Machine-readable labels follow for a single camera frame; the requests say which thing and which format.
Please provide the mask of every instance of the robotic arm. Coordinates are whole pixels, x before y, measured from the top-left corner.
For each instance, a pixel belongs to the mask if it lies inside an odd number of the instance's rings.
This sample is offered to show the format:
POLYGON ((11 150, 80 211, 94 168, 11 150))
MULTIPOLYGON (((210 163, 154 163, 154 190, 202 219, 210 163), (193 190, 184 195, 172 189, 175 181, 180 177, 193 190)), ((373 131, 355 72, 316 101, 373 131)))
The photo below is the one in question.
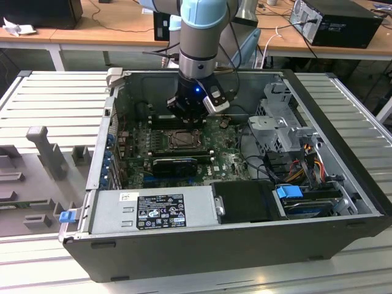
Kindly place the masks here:
POLYGON ((208 113, 228 108, 229 102, 237 94, 234 90, 225 92, 222 89, 215 78, 214 69, 221 33, 235 18, 238 1, 139 1, 153 11, 180 15, 182 18, 178 89, 175 96, 167 100, 167 108, 185 123, 196 123, 208 113))

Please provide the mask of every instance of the green circuit board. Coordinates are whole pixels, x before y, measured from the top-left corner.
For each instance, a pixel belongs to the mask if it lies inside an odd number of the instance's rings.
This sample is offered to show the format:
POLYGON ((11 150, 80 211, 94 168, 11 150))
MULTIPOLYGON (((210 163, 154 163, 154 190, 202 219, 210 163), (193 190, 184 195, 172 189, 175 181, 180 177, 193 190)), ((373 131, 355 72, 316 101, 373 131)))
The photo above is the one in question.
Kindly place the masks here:
POLYGON ((131 130, 131 134, 133 152, 127 158, 129 189, 205 186, 213 181, 250 179, 238 151, 238 129, 220 118, 207 119, 204 126, 196 130, 159 130, 140 122, 131 130), (154 177, 151 168, 153 160, 163 157, 198 159, 196 176, 164 179, 154 177))

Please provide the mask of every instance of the floor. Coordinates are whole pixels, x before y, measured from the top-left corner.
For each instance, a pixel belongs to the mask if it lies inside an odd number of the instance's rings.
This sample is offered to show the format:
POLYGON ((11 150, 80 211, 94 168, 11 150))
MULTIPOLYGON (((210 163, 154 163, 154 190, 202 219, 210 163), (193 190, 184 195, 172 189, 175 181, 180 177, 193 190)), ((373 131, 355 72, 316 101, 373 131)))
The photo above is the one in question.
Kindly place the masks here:
MULTIPOLYGON (((104 56, 99 51, 65 51, 64 57, 68 70, 107 70, 104 56)), ((125 69, 157 69, 161 67, 158 56, 142 53, 110 52, 112 66, 125 69)), ((276 58, 274 64, 279 68, 284 59, 276 58)), ((362 99, 384 71, 387 61, 361 61, 345 85, 362 99)), ((44 50, 3 49, 0 51, 0 97, 19 73, 19 70, 55 70, 50 55, 44 50)), ((372 91, 366 106, 373 110, 378 100, 388 91, 390 79, 382 77, 377 87, 372 91)))

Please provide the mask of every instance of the motherboard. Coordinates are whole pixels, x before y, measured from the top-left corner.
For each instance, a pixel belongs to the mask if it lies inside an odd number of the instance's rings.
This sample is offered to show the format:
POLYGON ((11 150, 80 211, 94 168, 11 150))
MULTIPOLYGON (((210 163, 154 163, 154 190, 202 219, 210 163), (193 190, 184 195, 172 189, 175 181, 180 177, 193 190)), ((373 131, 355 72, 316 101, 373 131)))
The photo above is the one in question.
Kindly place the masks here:
POLYGON ((238 151, 238 125, 210 118, 197 129, 137 123, 122 153, 129 189, 205 186, 215 181, 250 179, 238 151))

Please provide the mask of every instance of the warning label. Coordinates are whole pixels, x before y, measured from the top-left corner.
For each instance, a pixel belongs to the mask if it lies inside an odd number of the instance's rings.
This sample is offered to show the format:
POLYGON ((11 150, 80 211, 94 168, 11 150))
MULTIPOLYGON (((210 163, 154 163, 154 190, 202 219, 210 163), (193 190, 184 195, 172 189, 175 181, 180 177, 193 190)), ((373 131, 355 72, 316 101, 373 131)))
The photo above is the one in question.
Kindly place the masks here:
POLYGON ((184 195, 138 197, 136 224, 139 230, 186 227, 184 195))

